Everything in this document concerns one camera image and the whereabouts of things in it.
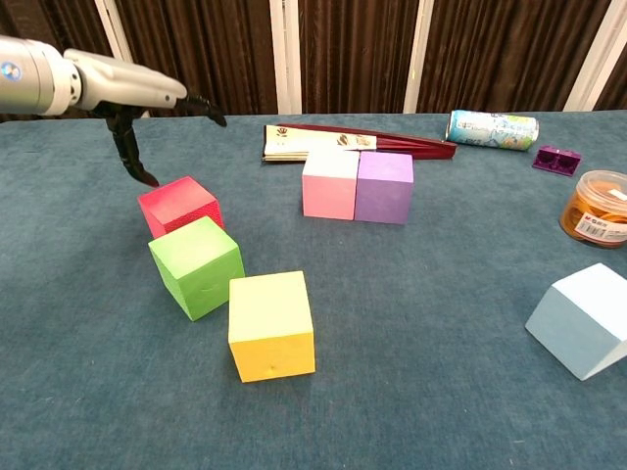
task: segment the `pink cube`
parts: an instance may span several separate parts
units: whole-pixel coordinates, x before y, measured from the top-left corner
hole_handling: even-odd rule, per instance
[[[137,198],[150,232],[159,238],[208,215],[224,229],[217,199],[191,176],[185,176]]]
[[[353,220],[359,166],[359,152],[310,152],[303,168],[303,215]]]

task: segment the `can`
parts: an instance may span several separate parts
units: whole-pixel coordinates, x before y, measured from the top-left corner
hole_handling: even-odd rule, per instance
[[[627,174],[604,169],[584,173],[559,224],[575,240],[622,247],[627,242]]]
[[[446,140],[525,151],[539,134],[540,124],[534,117],[455,110],[449,116]]]

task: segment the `red cube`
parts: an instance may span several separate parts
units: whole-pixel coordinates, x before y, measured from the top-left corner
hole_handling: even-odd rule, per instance
[[[191,176],[185,176],[137,198],[154,238],[208,215],[224,229],[219,202]]]

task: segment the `brown curtain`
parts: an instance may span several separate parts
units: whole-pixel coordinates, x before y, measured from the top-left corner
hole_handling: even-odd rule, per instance
[[[627,47],[620,54],[595,110],[627,110]]]
[[[610,0],[435,0],[416,111],[561,111]]]
[[[400,113],[418,0],[299,0],[303,113]]]
[[[276,114],[266,0],[118,0],[117,4],[136,63],[178,79],[226,114]],[[151,112],[152,116],[188,114]]]
[[[93,1],[0,0],[0,34],[42,41],[61,54],[74,48],[112,55]],[[70,110],[59,118],[86,116],[86,113]],[[0,122],[39,118],[42,117],[0,115]]]

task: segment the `yellow cube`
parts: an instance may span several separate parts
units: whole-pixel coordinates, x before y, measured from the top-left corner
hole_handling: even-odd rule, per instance
[[[303,271],[231,279],[228,344],[242,382],[315,372]]]

